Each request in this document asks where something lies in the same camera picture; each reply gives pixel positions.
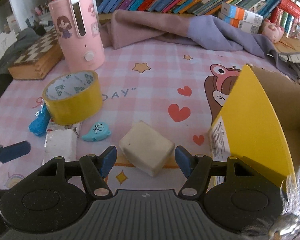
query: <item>silver tinsel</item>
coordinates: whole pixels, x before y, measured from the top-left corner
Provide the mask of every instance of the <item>silver tinsel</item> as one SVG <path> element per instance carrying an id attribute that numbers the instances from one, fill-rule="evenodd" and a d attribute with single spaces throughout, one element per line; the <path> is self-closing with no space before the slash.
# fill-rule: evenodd
<path id="1" fill-rule="evenodd" d="M 261 237 L 264 240 L 300 240 L 300 168 L 296 179 L 293 175 L 287 177 L 286 193 L 287 198 L 281 186 L 282 214 L 272 221 L 259 219 L 259 225 L 248 227 L 242 232 L 245 239 Z"/>

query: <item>yellow cardboard box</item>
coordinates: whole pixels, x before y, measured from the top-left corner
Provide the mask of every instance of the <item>yellow cardboard box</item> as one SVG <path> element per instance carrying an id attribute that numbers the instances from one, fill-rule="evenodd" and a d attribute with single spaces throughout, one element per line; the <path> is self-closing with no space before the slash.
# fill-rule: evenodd
<path id="1" fill-rule="evenodd" d="M 209 140 L 214 160 L 237 156 L 280 186 L 300 166 L 300 85 L 245 65 Z"/>

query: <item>pink cylindrical container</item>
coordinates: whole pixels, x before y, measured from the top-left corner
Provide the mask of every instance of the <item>pink cylindrical container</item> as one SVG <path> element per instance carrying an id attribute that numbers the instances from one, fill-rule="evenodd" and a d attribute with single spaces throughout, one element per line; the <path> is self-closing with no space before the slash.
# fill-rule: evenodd
<path id="1" fill-rule="evenodd" d="M 70 71 L 100 67 L 105 54 L 92 0 L 55 0 L 49 9 Z"/>

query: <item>tape roll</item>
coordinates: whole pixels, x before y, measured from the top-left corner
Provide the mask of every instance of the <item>tape roll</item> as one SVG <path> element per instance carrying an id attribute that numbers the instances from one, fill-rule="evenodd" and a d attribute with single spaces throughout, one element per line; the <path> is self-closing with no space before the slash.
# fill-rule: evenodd
<path id="1" fill-rule="evenodd" d="M 79 71 L 52 80 L 42 97 L 54 122 L 70 125 L 89 118 L 102 107 L 98 74 Z"/>

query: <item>ribbed gray panel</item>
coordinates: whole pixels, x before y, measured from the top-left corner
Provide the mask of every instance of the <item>ribbed gray panel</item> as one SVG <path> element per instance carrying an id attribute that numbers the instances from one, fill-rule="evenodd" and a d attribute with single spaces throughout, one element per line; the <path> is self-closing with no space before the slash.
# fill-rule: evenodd
<path id="1" fill-rule="evenodd" d="M 173 190 L 119 190 L 109 200 L 94 201 L 75 224 L 48 234 L 9 230 L 0 240 L 238 240 L 212 223 L 195 201 Z"/>

